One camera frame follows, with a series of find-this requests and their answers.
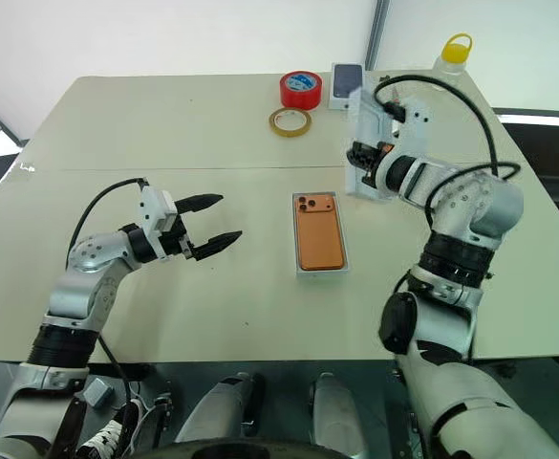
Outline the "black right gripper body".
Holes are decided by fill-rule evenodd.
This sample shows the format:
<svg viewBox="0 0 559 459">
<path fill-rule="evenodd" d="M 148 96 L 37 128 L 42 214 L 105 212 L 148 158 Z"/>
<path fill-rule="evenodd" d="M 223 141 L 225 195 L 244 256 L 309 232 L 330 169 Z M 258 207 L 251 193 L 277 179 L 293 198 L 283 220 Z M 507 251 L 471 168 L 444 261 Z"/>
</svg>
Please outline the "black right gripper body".
<svg viewBox="0 0 559 459">
<path fill-rule="evenodd" d="M 349 163 L 364 172 L 361 182 L 366 186 L 376 184 L 376 173 L 381 161 L 394 149 L 391 143 L 378 142 L 370 146 L 363 142 L 353 142 L 347 152 Z"/>
</svg>

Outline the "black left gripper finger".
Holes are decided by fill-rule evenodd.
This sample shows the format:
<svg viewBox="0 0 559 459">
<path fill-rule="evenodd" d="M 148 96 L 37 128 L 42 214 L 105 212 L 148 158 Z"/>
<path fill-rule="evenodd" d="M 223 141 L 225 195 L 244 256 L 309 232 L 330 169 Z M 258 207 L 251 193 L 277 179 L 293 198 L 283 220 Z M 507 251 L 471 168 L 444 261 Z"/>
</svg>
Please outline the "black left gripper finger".
<svg viewBox="0 0 559 459">
<path fill-rule="evenodd" d="M 206 259 L 225 250 L 231 244 L 236 242 L 242 234 L 243 232 L 241 230 L 237 230 L 214 236 L 205 244 L 198 247 L 193 247 L 192 255 L 197 261 Z"/>
<path fill-rule="evenodd" d="M 175 208 L 179 214 L 187 212 L 198 212 L 206 208 L 214 206 L 224 199 L 221 194 L 205 193 L 189 196 L 174 202 Z"/>
</svg>

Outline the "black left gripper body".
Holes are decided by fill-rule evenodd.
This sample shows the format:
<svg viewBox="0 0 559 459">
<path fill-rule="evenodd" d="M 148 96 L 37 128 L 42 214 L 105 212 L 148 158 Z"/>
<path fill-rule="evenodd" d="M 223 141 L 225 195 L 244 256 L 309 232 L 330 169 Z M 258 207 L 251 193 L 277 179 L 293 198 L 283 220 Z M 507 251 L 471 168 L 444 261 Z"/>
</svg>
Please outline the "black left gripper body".
<svg viewBox="0 0 559 459">
<path fill-rule="evenodd" d="M 195 258 L 196 249 L 190 241 L 183 219 L 178 215 L 171 228 L 159 237 L 166 256 L 182 254 L 185 259 Z"/>
</svg>

